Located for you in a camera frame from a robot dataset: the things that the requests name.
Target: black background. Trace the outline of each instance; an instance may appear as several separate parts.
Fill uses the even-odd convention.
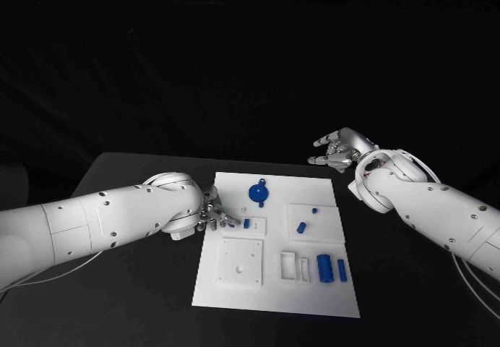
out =
[[[11,8],[44,18],[0,36],[0,153],[28,169],[28,204],[70,196],[103,152],[304,164],[350,127],[498,206],[497,2],[129,1],[63,24],[43,1]]]

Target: black table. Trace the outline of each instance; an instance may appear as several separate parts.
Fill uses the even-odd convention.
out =
[[[173,241],[157,233],[105,251],[63,278],[11,290],[0,346],[498,345],[498,324],[461,283],[449,254],[393,211],[381,215],[356,199],[351,171],[105,153],[73,196],[168,171],[188,173],[198,185],[213,183],[217,171],[331,179],[361,319],[191,307],[203,235]]]

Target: blue object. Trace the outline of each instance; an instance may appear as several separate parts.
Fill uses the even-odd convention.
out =
[[[265,188],[265,180],[260,179],[258,184],[255,184],[247,191],[247,196],[252,201],[258,202],[258,207],[263,207],[263,201],[269,196],[269,191]]]
[[[337,264],[338,264],[340,282],[347,282],[344,261],[338,259]]]
[[[304,222],[299,222],[299,225],[298,225],[298,228],[296,228],[296,232],[301,234],[305,230],[305,223]]]
[[[317,271],[320,272],[320,282],[332,282],[332,269],[330,256],[327,254],[320,254],[317,257]]]

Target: blue round object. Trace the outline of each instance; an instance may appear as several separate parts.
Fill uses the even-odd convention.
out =
[[[252,199],[252,201],[259,202],[259,206],[262,207],[263,204],[262,202],[265,201],[265,199],[269,196],[269,191],[265,188],[265,180],[260,179],[258,181],[258,184],[255,184],[249,190],[247,190],[247,196]]]

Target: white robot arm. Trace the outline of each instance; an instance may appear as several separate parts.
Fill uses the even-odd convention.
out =
[[[415,157],[402,150],[380,150],[354,130],[343,128],[314,146],[324,144],[327,155],[308,162],[341,173],[357,163],[348,184],[354,196],[380,213],[394,208],[430,241],[500,280],[500,211],[446,184],[429,183]]]
[[[174,240],[209,223],[239,225],[220,206],[216,188],[200,190],[184,173],[144,184],[0,212],[0,291],[69,260],[162,231]]]

